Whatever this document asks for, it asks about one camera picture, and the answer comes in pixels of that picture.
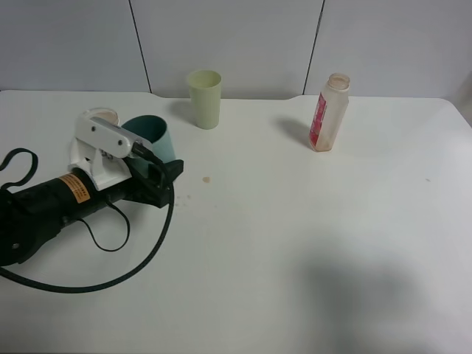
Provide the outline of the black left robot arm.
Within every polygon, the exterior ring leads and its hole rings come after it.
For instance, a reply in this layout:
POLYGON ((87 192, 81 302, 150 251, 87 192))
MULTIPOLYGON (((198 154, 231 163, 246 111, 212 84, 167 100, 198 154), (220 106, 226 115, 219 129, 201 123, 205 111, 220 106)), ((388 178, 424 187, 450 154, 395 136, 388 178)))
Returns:
POLYGON ((31 258, 43 244, 72 223, 125 200, 162 208, 170 203, 169 187, 184 170, 180 159, 162 169, 143 161, 148 177, 139 177, 135 164, 126 158, 131 177, 99 191, 82 170, 75 168, 58 178, 11 193, 1 191, 1 265, 11 266, 31 258))

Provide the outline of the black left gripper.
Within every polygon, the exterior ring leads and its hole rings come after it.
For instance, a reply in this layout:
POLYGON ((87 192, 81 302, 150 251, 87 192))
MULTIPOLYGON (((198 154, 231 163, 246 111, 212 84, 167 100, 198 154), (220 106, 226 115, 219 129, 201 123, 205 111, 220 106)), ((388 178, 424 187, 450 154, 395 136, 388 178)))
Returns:
POLYGON ((177 159, 161 166, 144 159, 129 159, 128 168, 135 178, 104 190, 97 190, 89 176, 75 168, 22 190, 21 206, 42 224, 54 225, 69 225, 121 200, 161 209, 170 203, 171 183, 183 173, 184 161, 177 159), (151 185, 143 185, 140 180, 151 185))

